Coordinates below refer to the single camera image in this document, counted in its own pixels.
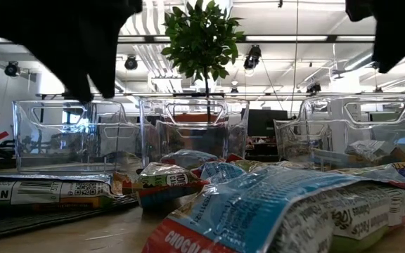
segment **wooden table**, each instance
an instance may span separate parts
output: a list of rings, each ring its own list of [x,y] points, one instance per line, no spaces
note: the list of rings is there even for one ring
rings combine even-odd
[[[0,252],[141,252],[155,227],[180,204],[180,201],[169,203],[161,207],[161,212],[143,211],[136,207],[125,212],[0,239]],[[405,227],[390,233],[366,253],[381,252],[405,253]]]

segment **black monitor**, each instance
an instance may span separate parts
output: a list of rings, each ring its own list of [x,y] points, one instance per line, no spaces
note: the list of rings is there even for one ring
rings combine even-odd
[[[274,121],[288,120],[287,111],[284,110],[250,110],[247,123],[247,135],[254,137],[272,137],[274,133]]]

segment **potted plant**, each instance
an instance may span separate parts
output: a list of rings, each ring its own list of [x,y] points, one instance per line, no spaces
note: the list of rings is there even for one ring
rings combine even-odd
[[[171,45],[162,50],[162,55],[173,62],[173,67],[187,78],[205,80],[205,93],[209,97],[209,73],[213,80],[225,78],[229,73],[224,66],[236,62],[236,42],[243,36],[237,32],[238,20],[230,18],[227,11],[220,9],[214,1],[203,10],[203,0],[197,0],[193,7],[186,5],[188,14],[173,7],[172,13],[165,14],[165,35]]]

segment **ceiling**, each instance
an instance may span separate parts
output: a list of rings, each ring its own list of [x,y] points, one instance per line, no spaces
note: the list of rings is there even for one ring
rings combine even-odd
[[[176,0],[147,0],[143,2],[144,10],[141,14],[131,17],[120,31],[120,35],[163,34],[164,11],[173,6],[184,7],[183,1]],[[278,1],[269,0],[233,0],[231,16],[243,18],[239,30],[248,35],[296,35],[296,34],[358,34],[373,35],[375,21],[367,18],[361,22],[352,23],[345,13],[344,0],[284,0],[283,7],[278,8]],[[255,68],[252,76],[247,76],[243,68],[245,54],[252,44],[239,44],[239,59],[235,65],[228,64],[226,69],[230,75],[226,79],[218,80],[215,91],[229,92],[232,81],[237,81],[240,92],[272,92],[273,88],[281,92],[296,92],[312,82],[318,81],[323,91],[332,90],[338,84],[332,75],[332,70],[343,68],[347,64],[354,64],[353,60],[363,60],[361,56],[372,53],[372,43],[338,43],[338,44],[296,44],[279,43],[259,44],[262,50],[262,60]],[[192,85],[189,79],[182,79],[175,85],[148,85],[148,80],[165,73],[166,78],[176,77],[176,72],[168,72],[166,61],[160,55],[161,44],[119,44],[117,52],[117,77],[121,79],[126,88],[135,92],[170,92],[182,91]],[[136,55],[139,66],[136,70],[126,70],[124,61],[128,55]],[[0,66],[8,61],[16,60],[24,71],[46,71],[41,63],[30,55],[22,46],[1,44]],[[156,64],[155,70],[147,65]],[[405,59],[389,74],[375,74],[370,67],[371,62],[354,71],[342,74],[341,77],[351,77],[360,83],[361,91],[372,91],[375,86],[383,86],[385,91],[404,91],[405,81],[398,84],[391,83],[405,78]]]

